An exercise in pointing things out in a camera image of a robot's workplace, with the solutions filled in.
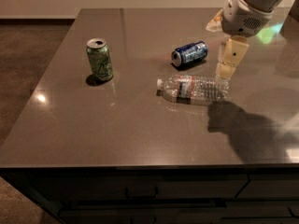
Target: baseboard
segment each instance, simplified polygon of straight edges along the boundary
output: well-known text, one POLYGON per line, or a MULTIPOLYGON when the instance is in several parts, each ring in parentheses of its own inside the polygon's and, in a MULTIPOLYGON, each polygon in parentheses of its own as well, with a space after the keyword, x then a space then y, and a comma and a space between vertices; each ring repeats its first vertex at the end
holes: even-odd
POLYGON ((0 24, 71 25, 75 19, 0 19, 0 24))

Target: floor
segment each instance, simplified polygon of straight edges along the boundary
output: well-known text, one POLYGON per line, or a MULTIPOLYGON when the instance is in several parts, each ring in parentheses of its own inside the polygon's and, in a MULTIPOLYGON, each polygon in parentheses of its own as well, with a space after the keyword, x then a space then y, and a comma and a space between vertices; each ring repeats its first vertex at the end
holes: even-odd
MULTIPOLYGON (((70 24, 0 24, 0 146, 43 75, 70 24)), ((0 177, 1 224, 57 224, 0 177)))

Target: drawer handle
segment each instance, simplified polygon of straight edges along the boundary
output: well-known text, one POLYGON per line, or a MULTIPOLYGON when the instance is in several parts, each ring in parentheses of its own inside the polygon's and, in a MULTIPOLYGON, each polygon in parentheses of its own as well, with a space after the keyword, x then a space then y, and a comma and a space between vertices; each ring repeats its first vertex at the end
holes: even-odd
POLYGON ((153 223, 152 223, 152 224, 157 224, 157 218, 156 218, 156 217, 153 218, 153 223))
POLYGON ((293 217, 293 218, 299 218, 299 216, 297 216, 293 211, 292 211, 292 209, 288 206, 288 209, 289 209, 289 212, 290 212, 290 214, 291 214, 291 216, 293 217))
POLYGON ((125 197, 129 200, 151 200, 151 199, 156 199, 158 197, 158 188, 155 188, 155 194, 150 195, 150 196, 132 196, 129 193, 129 189, 125 188, 125 197))

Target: can lid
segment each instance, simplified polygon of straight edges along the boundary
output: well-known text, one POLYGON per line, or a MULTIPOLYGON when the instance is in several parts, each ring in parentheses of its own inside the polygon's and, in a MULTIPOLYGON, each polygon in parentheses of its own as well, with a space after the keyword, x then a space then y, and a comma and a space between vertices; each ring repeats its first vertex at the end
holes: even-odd
POLYGON ((180 54, 175 50, 171 53, 172 62, 176 67, 181 65, 181 57, 180 54))
POLYGON ((106 44, 104 38, 93 38, 87 42, 87 47, 91 49, 100 49, 106 44))

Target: bottle label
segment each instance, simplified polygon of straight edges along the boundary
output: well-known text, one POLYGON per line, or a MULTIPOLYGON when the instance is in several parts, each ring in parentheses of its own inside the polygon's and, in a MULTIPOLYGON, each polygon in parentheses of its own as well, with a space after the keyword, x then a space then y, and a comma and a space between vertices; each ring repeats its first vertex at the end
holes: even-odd
POLYGON ((179 76, 178 82, 178 97, 188 98, 192 97, 194 88, 194 77, 193 76, 179 76))

